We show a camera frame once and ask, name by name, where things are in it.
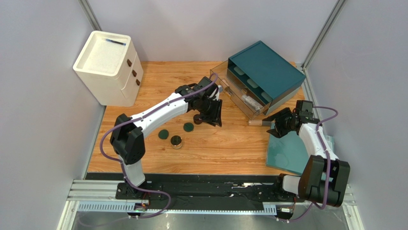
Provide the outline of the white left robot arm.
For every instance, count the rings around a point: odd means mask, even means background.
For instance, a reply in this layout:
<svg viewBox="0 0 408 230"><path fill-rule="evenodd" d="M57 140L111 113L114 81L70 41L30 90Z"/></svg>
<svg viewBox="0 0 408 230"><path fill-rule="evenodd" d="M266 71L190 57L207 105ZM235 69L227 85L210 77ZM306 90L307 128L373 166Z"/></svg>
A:
<svg viewBox="0 0 408 230"><path fill-rule="evenodd" d="M115 161L120 163L124 175L124 182L118 184L116 199L142 199L153 193L160 198L170 196L146 187L141 163L146 153L145 138L166 122L191 110L198 112L199 121L221 127L222 100L217 79L217 74L203 77L198 83L178 87L164 101L144 112L117 117L114 127L107 132L118 156Z"/></svg>

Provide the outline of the clear plastic bottle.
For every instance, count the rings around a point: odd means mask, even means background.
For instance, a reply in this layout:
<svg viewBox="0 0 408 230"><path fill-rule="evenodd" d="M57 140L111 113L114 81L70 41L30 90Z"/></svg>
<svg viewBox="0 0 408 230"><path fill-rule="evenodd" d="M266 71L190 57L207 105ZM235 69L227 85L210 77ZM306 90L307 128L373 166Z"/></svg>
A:
<svg viewBox="0 0 408 230"><path fill-rule="evenodd" d="M244 102L244 104L246 104L250 109L254 111L258 111L263 108L263 106L260 103L258 103L255 99L248 95L245 94L242 95L241 99Z"/></svg>

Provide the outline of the beige foundation tube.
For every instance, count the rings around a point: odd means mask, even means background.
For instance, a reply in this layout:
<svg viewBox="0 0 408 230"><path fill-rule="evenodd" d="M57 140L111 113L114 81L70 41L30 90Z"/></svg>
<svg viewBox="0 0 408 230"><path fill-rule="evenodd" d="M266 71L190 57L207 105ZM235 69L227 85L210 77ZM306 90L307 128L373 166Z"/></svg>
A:
<svg viewBox="0 0 408 230"><path fill-rule="evenodd" d="M249 126L263 126L263 121L262 120L249 120L248 121Z"/></svg>

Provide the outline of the transparent smoky drawer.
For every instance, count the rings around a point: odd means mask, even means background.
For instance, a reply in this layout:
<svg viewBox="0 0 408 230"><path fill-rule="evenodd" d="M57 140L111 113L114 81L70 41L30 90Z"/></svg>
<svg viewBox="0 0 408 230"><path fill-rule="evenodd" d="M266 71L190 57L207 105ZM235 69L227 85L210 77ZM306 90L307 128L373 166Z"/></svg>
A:
<svg viewBox="0 0 408 230"><path fill-rule="evenodd" d="M221 85L223 92L249 119L260 115L267 115L272 111L272 100L268 94L253 81L243 70L230 61L224 61L210 69L210 73L217 74L217 84ZM263 108L254 111L242 101L242 95L248 95L260 103Z"/></svg>

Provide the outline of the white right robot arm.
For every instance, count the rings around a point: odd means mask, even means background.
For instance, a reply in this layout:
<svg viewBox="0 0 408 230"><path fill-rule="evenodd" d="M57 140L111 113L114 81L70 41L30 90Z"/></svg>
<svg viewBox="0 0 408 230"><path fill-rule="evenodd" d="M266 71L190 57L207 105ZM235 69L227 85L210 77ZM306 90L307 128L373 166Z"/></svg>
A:
<svg viewBox="0 0 408 230"><path fill-rule="evenodd" d="M314 204L320 203L321 209L325 206L339 207L345 196L350 165L341 161L327 143L323 121L314 117L314 108L312 101L298 100L294 109L286 107L262 120L274 125L267 132L276 138L296 132L309 156L301 176L279 175L277 190Z"/></svg>

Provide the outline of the dark brown small jar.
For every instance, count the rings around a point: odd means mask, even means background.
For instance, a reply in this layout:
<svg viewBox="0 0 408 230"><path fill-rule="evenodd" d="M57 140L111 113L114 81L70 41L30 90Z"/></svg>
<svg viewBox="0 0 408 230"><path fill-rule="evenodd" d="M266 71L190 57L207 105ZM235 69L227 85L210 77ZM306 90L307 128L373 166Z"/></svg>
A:
<svg viewBox="0 0 408 230"><path fill-rule="evenodd" d="M193 116L193 122L194 122L196 125L200 125L200 124L203 122L201 115L200 115L200 114L194 115L194 116Z"/></svg>

